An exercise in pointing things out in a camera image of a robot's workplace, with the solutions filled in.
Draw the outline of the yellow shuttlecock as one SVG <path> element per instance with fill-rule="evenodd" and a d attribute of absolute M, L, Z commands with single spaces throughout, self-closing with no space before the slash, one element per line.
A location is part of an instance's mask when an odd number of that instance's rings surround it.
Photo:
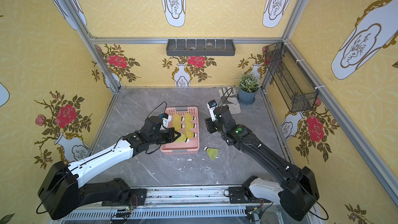
<path fill-rule="evenodd" d="M 210 148 L 208 146 L 204 147 L 205 152 L 208 154 L 210 160 L 215 160 L 218 157 L 219 149 Z"/>
<path fill-rule="evenodd" d="M 180 123 L 180 122 L 173 122 L 173 128 L 176 131 L 180 131 L 181 129 L 184 128 L 184 124 Z"/>
<path fill-rule="evenodd" d="M 193 138 L 198 137 L 198 134 L 195 133 L 195 132 L 192 132 L 192 131 L 190 131 L 190 130 L 186 130 L 186 131 L 185 131 L 185 136 L 186 136 L 186 138 L 188 138 L 188 139 L 193 139 Z"/>
<path fill-rule="evenodd" d="M 173 115 L 173 121 L 174 122 L 181 122 L 181 121 L 184 121 L 184 117 L 182 117 L 182 116 L 180 116 L 179 114 L 174 114 Z"/>
<path fill-rule="evenodd" d="M 188 142 L 190 142 L 190 139 L 187 138 L 184 134 L 181 134 L 180 137 L 178 137 L 174 142 L 175 143 L 188 143 Z"/>
<path fill-rule="evenodd" d="M 197 117 L 196 116 L 194 116 L 194 115 L 192 115 L 192 114 L 190 114 L 190 113 L 185 113 L 185 115 L 184 115 L 184 121 L 185 122 L 193 122 L 193 121 L 195 121 L 197 119 Z"/>
<path fill-rule="evenodd" d="M 197 127 L 197 125 L 194 123 L 191 123 L 190 121 L 184 123 L 185 130 L 195 129 L 196 127 Z"/>

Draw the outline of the pink perforated storage basket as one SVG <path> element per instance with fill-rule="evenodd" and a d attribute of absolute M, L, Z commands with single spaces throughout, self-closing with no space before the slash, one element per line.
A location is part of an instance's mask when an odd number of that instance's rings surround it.
<path fill-rule="evenodd" d="M 192 132 L 198 134 L 198 137 L 190 139 L 188 143 L 169 143 L 161 146 L 161 151 L 165 155 L 177 155 L 177 154 L 192 154 L 197 153 L 200 148 L 200 132 L 199 132 L 199 114 L 198 108 L 195 106 L 183 106 L 183 107 L 168 107 L 165 112 L 172 116 L 172 121 L 169 123 L 168 128 L 173 128 L 173 115 L 179 114 L 184 117 L 185 113 L 190 113 L 197 117 L 195 121 L 192 123 L 196 124 L 197 127 L 195 129 L 191 129 Z M 185 129 L 181 129 L 179 131 L 181 134 L 185 135 Z"/>

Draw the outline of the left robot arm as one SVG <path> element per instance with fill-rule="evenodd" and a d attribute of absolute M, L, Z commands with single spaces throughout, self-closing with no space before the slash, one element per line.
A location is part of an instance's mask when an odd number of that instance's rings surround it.
<path fill-rule="evenodd" d="M 129 203 L 131 188 L 123 179 L 93 184 L 89 181 L 116 164 L 147 151 L 151 145 L 169 144 L 181 136 L 175 128 L 165 128 L 163 118 L 148 117 L 140 130 L 122 136 L 107 149 L 70 164 L 55 163 L 38 191 L 40 205 L 51 219 L 58 220 L 91 203 Z"/>

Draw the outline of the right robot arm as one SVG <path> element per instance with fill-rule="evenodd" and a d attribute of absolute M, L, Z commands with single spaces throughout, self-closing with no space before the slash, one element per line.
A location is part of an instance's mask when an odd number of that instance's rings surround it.
<path fill-rule="evenodd" d="M 279 203 L 290 217 L 302 221 L 319 199 L 313 171 L 288 162 L 263 144 L 248 127 L 236 124 L 228 106 L 218 106 L 211 100 L 207 108 L 210 113 L 205 120 L 208 132 L 219 132 L 229 146 L 256 160 L 279 184 L 267 185 L 262 179 L 252 177 L 246 180 L 244 187 L 255 198 Z"/>

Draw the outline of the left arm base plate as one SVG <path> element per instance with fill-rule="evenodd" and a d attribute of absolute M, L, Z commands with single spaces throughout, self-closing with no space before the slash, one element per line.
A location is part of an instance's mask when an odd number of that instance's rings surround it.
<path fill-rule="evenodd" d="M 101 206 L 144 206 L 147 197 L 147 189 L 132 188 L 130 191 L 121 196 L 119 200 L 103 201 Z"/>

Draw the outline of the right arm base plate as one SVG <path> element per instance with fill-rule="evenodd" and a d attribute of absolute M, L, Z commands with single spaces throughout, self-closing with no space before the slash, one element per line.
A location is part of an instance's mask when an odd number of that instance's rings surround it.
<path fill-rule="evenodd" d="M 269 200 L 256 198 L 248 188 L 242 186 L 229 187 L 224 191 L 224 196 L 227 197 L 232 204 L 263 204 L 270 203 Z"/>

